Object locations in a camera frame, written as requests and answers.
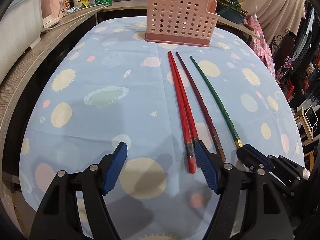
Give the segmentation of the green chopstick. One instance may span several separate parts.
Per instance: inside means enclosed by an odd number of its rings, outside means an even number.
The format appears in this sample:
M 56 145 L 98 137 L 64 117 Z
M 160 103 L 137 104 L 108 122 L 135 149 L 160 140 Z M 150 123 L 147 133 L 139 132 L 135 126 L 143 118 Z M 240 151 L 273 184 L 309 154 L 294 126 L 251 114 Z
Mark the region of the green chopstick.
M 246 0 L 238 0 L 236 2 L 231 2 L 230 0 L 217 0 L 217 4 L 221 6 L 221 8 L 218 9 L 218 14 L 222 15 L 224 12 L 233 9 L 240 14 L 247 15 L 248 11 L 241 6 L 241 3 L 244 1 Z
M 217 106 L 219 108 L 219 110 L 221 111 L 223 118 L 228 126 L 228 129 L 232 135 L 232 138 L 235 142 L 236 148 L 241 148 L 243 146 L 240 137 L 234 127 L 234 124 L 232 122 L 232 120 L 229 117 L 228 112 L 226 111 L 222 101 L 220 100 L 217 92 L 215 91 L 214 87 L 212 86 L 212 84 L 210 83 L 210 81 L 208 80 L 208 78 L 206 77 L 205 73 L 203 72 L 203 70 L 200 68 L 199 64 L 195 61 L 195 59 L 190 55 L 189 58 L 191 59 L 192 63 L 194 64 L 194 66 L 196 67 L 196 69 L 199 71 L 200 75 L 202 76 L 204 82 L 206 83 L 209 91 L 211 92 L 213 98 L 215 99 L 215 102 L 217 103 Z

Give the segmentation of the maroon chopstick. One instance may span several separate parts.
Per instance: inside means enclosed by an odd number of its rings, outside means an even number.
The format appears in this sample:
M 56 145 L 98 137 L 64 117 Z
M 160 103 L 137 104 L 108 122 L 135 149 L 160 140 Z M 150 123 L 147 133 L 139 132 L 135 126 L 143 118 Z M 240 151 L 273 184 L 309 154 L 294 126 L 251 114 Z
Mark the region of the maroon chopstick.
M 226 156 L 225 156 L 225 153 L 223 151 L 223 147 L 221 145 L 220 138 L 218 136 L 216 128 L 213 125 L 213 121 L 212 121 L 212 119 L 210 117 L 208 109 L 207 109 L 206 105 L 204 104 L 204 100 L 203 100 L 203 98 L 202 98 L 202 96 L 201 96 L 201 94 L 200 94 L 200 92 L 199 92 L 199 90 L 198 90 L 198 88 L 197 88 L 197 86 L 196 86 L 191 74 L 189 73 L 189 70 L 187 69 L 187 67 L 186 67 L 185 63 L 183 62 L 180 54 L 178 53 L 178 51 L 176 51 L 175 54 L 176 54 L 177 58 L 179 59 L 180 64 L 182 65 L 183 70 L 185 71 L 185 74 L 186 74 L 186 76 L 187 76 L 187 78 L 188 78 L 188 80 L 189 80 L 189 82 L 191 84 L 191 87 L 192 87 L 192 89 L 194 91 L 194 94 L 195 94 L 195 96 L 197 98 L 197 101 L 199 103 L 200 109 L 202 111 L 202 114 L 203 114 L 204 119 L 206 121 L 206 124 L 208 126 L 208 130 L 210 132 L 210 135 L 212 137 L 213 143 L 215 145 L 217 154 L 222 159 L 222 161 L 225 162 L 226 161 Z

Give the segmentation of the wooden stool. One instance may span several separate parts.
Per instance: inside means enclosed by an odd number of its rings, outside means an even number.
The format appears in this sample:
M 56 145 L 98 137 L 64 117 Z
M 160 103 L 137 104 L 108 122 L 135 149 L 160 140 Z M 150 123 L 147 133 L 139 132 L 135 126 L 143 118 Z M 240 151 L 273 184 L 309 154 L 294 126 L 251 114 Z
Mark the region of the wooden stool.
M 316 159 L 315 148 L 319 142 L 319 106 L 310 106 L 307 109 L 301 107 L 295 114 L 295 121 L 307 165 L 313 165 Z

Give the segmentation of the blue dotted table cloth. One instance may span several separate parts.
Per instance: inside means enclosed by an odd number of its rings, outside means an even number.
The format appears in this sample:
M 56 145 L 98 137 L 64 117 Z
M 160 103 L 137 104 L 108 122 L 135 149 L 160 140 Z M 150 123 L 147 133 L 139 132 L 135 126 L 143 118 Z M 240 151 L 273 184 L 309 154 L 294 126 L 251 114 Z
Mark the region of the blue dotted table cloth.
M 201 239 L 218 195 L 189 174 L 168 52 L 199 89 L 227 161 L 236 148 L 205 80 L 244 144 L 304 164 L 296 122 L 280 87 L 240 38 L 216 28 L 207 48 L 144 40 L 146 19 L 101 22 L 69 52 L 31 114 L 19 177 L 37 209 L 59 170 L 81 172 L 123 141 L 128 155 L 105 203 L 122 239 Z

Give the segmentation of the pink pineapple garment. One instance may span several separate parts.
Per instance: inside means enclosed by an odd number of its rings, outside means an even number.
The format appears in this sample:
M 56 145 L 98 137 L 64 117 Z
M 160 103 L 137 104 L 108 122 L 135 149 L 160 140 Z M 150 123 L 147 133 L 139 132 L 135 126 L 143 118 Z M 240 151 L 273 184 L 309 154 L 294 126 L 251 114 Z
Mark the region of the pink pineapple garment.
M 260 40 L 258 38 L 253 37 L 249 46 L 255 52 L 257 57 L 259 57 L 259 59 L 264 63 L 271 75 L 273 77 L 276 77 L 272 52 L 265 41 L 264 33 L 260 26 L 257 16 L 249 16 L 247 19 L 245 19 L 245 23 L 252 27 L 254 33 L 261 38 Z

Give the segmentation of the pink perforated utensil holder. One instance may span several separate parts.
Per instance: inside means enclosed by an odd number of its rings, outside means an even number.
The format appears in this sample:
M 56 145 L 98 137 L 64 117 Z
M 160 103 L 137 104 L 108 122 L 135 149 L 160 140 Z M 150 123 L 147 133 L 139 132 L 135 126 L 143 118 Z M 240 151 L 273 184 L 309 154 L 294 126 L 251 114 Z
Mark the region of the pink perforated utensil holder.
M 147 0 L 145 40 L 209 47 L 216 7 L 216 0 Z

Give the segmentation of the blue bowl with yellow basin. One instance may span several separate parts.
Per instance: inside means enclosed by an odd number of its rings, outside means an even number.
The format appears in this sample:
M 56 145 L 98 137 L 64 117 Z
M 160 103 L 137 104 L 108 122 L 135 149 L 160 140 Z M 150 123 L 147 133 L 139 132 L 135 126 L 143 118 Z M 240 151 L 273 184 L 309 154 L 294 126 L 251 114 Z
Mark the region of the blue bowl with yellow basin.
M 240 4 L 221 13 L 223 9 L 227 8 L 231 4 L 232 2 L 230 0 L 217 0 L 217 14 L 233 23 L 242 24 L 244 19 L 247 17 L 248 11 L 245 10 Z

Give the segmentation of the white blender jug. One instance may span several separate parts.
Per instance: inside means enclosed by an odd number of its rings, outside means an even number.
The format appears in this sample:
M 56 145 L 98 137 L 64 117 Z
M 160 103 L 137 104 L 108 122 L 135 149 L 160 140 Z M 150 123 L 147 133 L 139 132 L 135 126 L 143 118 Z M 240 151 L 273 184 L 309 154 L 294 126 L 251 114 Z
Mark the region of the white blender jug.
M 41 0 L 43 27 L 50 28 L 61 20 L 61 5 L 63 0 Z

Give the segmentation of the beige hanging curtain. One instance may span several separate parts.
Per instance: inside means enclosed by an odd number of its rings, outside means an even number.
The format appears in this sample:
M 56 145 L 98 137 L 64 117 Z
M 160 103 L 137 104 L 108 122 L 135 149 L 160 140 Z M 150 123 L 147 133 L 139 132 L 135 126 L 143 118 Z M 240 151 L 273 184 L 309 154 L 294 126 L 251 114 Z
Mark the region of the beige hanging curtain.
M 246 0 L 242 3 L 249 16 L 258 18 L 267 44 L 287 30 L 297 34 L 303 18 L 305 0 Z

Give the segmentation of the blue wipes packet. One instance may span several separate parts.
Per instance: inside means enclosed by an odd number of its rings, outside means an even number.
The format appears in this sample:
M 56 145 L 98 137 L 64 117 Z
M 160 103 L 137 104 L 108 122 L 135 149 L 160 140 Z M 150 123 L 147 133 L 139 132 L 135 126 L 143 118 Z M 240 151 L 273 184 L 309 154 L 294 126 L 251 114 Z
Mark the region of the blue wipes packet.
M 66 13 L 67 13 L 67 14 L 71 14 L 71 13 L 77 11 L 77 10 L 79 10 L 79 8 L 77 8 L 77 7 L 72 7 L 72 8 L 67 9 L 67 10 L 66 10 Z

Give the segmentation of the white blue storage bin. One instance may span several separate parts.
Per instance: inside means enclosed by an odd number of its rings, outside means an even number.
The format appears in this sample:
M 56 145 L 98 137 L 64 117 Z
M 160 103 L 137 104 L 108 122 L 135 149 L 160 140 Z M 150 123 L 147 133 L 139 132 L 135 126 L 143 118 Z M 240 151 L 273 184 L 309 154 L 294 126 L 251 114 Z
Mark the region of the white blue storage bin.
M 14 0 L 1 19 L 0 80 L 3 81 L 18 58 L 41 40 L 41 0 Z

